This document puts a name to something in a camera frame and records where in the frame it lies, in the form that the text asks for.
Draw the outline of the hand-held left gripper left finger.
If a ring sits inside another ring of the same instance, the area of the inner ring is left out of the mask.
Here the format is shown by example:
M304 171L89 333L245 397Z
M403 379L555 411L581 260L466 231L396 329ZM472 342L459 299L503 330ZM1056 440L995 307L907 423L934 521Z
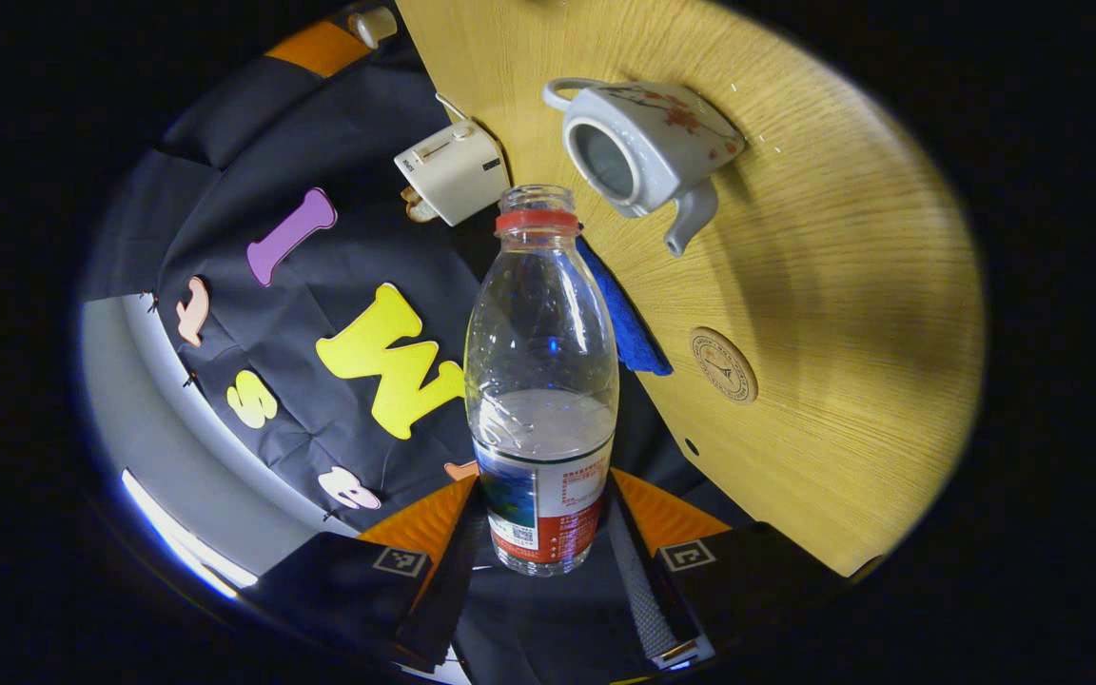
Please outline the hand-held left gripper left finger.
M445 662L486 535L469 476L356 537L313 535L243 595L317 646L426 671Z

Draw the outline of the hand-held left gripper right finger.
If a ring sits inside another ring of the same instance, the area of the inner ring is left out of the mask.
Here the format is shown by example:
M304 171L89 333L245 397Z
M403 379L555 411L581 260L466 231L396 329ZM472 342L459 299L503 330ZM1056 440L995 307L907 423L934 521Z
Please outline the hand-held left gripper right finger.
M659 671L743 649L847 587L770 524L727 525L620 469L606 503L636 633Z

